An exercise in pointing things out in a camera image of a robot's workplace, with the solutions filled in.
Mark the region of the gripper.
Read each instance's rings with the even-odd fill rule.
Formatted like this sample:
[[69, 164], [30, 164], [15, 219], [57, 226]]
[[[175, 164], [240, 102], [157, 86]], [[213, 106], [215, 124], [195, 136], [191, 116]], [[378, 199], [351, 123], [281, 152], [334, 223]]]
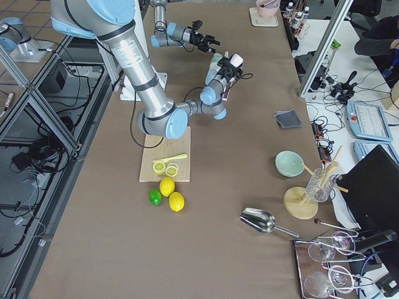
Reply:
[[203, 25], [201, 20], [196, 20], [191, 23], [191, 26], [188, 27], [190, 30], [190, 39], [189, 43], [193, 46], [196, 46], [200, 51], [205, 53], [215, 53], [216, 49], [210, 47], [209, 45], [220, 45], [220, 41], [216, 40], [215, 36], [211, 36], [206, 34], [203, 36], [198, 32], [200, 27]]
[[242, 66], [236, 68], [229, 62], [230, 57], [223, 57], [218, 65], [221, 67], [216, 74], [216, 80], [221, 84], [227, 84], [233, 77], [239, 77], [243, 74]]

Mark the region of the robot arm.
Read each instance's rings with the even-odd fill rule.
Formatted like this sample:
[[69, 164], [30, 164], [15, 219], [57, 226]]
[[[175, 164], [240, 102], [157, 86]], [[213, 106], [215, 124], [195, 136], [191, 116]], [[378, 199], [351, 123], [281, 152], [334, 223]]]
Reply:
[[240, 55], [218, 61], [218, 69], [208, 72], [199, 99], [175, 103], [167, 97], [150, 63], [138, 1], [51, 1], [50, 9], [57, 32], [95, 39], [110, 47], [143, 102], [137, 117], [142, 132], [177, 139], [183, 136], [192, 115], [212, 115], [216, 120], [226, 116], [223, 94], [243, 74]]
[[203, 21], [195, 20], [190, 26], [182, 26], [175, 22], [166, 21], [166, 7], [168, 3], [176, 1], [157, 0], [150, 1], [153, 6], [155, 15], [155, 30], [150, 38], [153, 47], [168, 47], [177, 46], [184, 48], [187, 52], [187, 46], [192, 45], [193, 48], [205, 53], [215, 53], [216, 49], [211, 45], [219, 46], [221, 43], [215, 36], [205, 34], [203, 35], [199, 29], [203, 25]]

